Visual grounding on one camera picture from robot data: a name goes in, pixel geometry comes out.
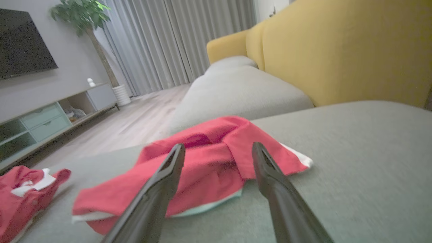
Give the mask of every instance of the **television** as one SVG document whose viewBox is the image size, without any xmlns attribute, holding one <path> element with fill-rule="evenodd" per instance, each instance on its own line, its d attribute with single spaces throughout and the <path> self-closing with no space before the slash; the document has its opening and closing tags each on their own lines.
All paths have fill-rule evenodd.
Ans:
<svg viewBox="0 0 432 243">
<path fill-rule="evenodd" d="M 30 14 L 0 9 L 0 79 L 55 68 Z"/>
</svg>

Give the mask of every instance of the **plant pot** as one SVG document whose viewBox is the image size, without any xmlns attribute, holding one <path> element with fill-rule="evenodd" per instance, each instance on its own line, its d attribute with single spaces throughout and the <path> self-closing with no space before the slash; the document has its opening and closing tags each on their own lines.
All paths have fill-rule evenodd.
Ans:
<svg viewBox="0 0 432 243">
<path fill-rule="evenodd" d="M 114 91 L 115 97 L 117 98 L 118 106 L 125 106 L 131 102 L 124 85 L 114 87 L 112 90 Z"/>
</svg>

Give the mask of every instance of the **yellow sofa armrest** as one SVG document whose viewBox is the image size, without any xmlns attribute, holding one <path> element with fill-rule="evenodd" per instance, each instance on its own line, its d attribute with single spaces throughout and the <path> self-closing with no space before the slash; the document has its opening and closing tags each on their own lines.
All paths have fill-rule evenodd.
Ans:
<svg viewBox="0 0 432 243">
<path fill-rule="evenodd" d="M 207 55 L 210 64 L 233 56 L 248 56 L 246 51 L 246 35 L 244 30 L 232 35 L 223 36 L 207 43 Z"/>
</svg>

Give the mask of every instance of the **yellow sofa backrest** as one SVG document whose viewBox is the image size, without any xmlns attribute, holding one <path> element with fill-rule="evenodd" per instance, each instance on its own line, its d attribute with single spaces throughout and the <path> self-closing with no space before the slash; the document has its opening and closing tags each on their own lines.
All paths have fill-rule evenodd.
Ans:
<svg viewBox="0 0 432 243">
<path fill-rule="evenodd" d="M 431 0 L 298 0 L 266 22 L 265 71 L 316 106 L 423 107 L 432 83 Z"/>
</svg>

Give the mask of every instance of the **red garment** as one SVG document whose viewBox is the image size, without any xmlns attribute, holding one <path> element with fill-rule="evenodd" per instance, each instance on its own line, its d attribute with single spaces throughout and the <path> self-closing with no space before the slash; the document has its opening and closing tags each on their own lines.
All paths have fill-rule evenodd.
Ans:
<svg viewBox="0 0 432 243">
<path fill-rule="evenodd" d="M 118 216 L 178 143 L 185 145 L 186 157 L 177 193 L 168 205 L 166 216 L 226 198 L 240 190 L 245 180 L 255 178 L 251 153 L 252 144 L 256 141 L 267 148 L 284 174 L 307 169 L 296 155 L 247 119 L 221 117 L 151 143 L 142 150 L 137 163 L 128 172 L 82 190 L 72 214 L 99 211 L 116 215 L 87 222 L 96 232 L 108 233 Z"/>
<path fill-rule="evenodd" d="M 70 176 L 70 170 L 67 169 L 52 176 L 48 175 L 48 171 L 46 169 L 44 175 L 43 170 L 16 166 L 0 176 L 0 243 L 12 241 L 37 212 L 50 204 L 58 186 Z M 19 193 L 15 191 L 22 189 L 24 185 L 38 187 L 40 181 L 47 182 L 43 183 L 44 186 L 39 191 L 28 188 L 22 196 L 16 195 Z"/>
</svg>

